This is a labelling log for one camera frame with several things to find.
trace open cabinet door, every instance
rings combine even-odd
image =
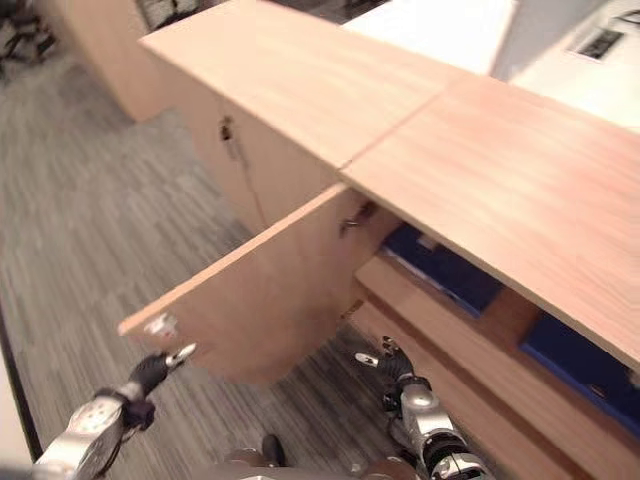
[[[196,342],[197,365],[248,383],[284,376],[331,337],[354,271],[398,224],[337,184],[126,319],[120,334],[162,349]],[[357,219],[357,228],[342,228]]]

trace cabinet door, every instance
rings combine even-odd
[[[336,183],[332,168],[243,108],[223,99],[233,150],[247,169],[267,226]]]
[[[225,127],[222,97],[164,62],[158,62],[175,104],[193,137],[196,151],[213,174],[219,190],[238,219],[253,233],[266,228],[255,193],[243,161],[233,154],[228,140],[223,140]]]
[[[330,187],[126,319],[120,333],[163,349],[196,342],[194,362],[235,381],[282,377],[334,334],[354,271],[398,224],[380,209],[342,228],[371,212],[364,204],[346,186]]]

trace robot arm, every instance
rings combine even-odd
[[[104,388],[77,409],[67,429],[33,467],[35,480],[93,480],[111,467],[120,446],[153,423],[155,407],[146,399],[167,375],[194,352],[189,345],[175,355],[151,355],[117,389]]]
[[[357,353],[364,365],[377,368],[394,381],[385,395],[385,408],[402,417],[419,465],[431,480],[493,480],[433,393],[429,381],[414,373],[411,360],[393,339],[383,337],[386,355]]]

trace white wall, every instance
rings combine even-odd
[[[0,355],[0,465],[25,467],[31,465],[31,455],[2,358]]]
[[[519,0],[492,77],[509,80],[608,0]]]

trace wooden cabinet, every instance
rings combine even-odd
[[[172,66],[159,68],[198,155],[253,233],[336,182],[332,169],[229,99]]]
[[[227,152],[244,167],[267,227],[336,182],[333,169],[230,100],[223,112]]]
[[[246,160],[231,154],[229,149],[233,146],[223,140],[222,129],[232,125],[225,120],[222,97],[173,67],[159,67],[171,88],[174,104],[191,131],[196,153],[242,224],[253,233],[261,232],[267,225],[251,188]]]
[[[125,320],[120,333],[158,348],[197,342],[194,362],[215,375],[281,378],[335,334],[354,299],[355,271],[398,224],[379,210],[343,227],[366,203],[342,184],[330,187]],[[175,332],[158,327],[167,315]]]
[[[56,35],[133,120],[169,107],[153,60],[138,44],[149,33],[136,0],[37,0]]]
[[[207,39],[219,50],[192,48]],[[144,43],[258,235],[121,334],[196,342],[196,364],[262,383],[355,311],[518,477],[637,478],[638,441],[518,350],[544,308],[638,367],[637,137],[270,2],[230,1]],[[481,318],[376,255],[400,219],[505,284]]]

